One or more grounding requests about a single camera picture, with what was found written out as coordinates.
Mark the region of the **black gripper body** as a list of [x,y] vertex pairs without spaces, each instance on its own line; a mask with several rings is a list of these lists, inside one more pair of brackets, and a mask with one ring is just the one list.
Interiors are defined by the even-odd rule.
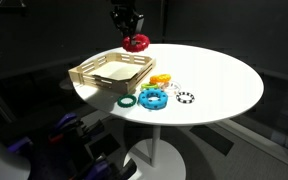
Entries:
[[110,0],[114,9],[110,12],[115,27],[121,33],[139,33],[144,15],[136,11],[135,0]]

